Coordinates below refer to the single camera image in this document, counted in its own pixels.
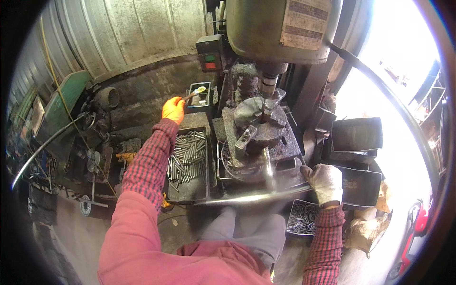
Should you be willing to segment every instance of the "plaid shirt sleeve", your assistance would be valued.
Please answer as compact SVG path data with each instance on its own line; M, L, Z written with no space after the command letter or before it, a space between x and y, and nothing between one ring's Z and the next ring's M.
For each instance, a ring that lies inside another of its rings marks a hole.
M304 265L302 284L337 284L344 222L342 205L318 213L315 219L316 234Z
M144 143L128 167L122 181L122 193L137 192L160 212L168 157L174 150L177 124L170 119L161 119L153 128L152 136Z

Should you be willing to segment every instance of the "machine label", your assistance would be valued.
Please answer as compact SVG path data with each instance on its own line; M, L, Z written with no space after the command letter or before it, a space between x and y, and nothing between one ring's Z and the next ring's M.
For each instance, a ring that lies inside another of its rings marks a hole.
M331 0L287 0L280 42L318 50L331 11Z

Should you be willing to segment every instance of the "corrugated metal wall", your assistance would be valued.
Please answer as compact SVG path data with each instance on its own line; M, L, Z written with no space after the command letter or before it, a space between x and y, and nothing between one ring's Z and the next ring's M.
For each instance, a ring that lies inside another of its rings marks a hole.
M86 69L93 83L163 59L196 53L196 40L213 34L205 0L51 0L42 14L56 75ZM32 84L47 101L55 88L40 20L18 61L8 102Z

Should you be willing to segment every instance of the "hand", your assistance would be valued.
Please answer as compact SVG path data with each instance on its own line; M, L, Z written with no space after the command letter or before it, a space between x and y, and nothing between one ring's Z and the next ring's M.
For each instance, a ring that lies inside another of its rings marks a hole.
M306 165L302 165L300 171L314 188L320 206L331 201L342 203L342 172L339 169L332 165L318 164L315 171Z
M180 124L184 119L184 105L185 101L182 97L173 97L169 99L165 105L163 105L163 111L161 112L162 118L168 118Z

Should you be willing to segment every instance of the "red plaid shirt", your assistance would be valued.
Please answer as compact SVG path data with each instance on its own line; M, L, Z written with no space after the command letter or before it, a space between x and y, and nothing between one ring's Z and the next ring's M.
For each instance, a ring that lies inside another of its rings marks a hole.
M246 246L198 241L161 252L157 215L177 124L162 119L124 175L122 194L98 265L101 284L267 284L267 269ZM342 251L342 207L321 210L303 284L336 284Z

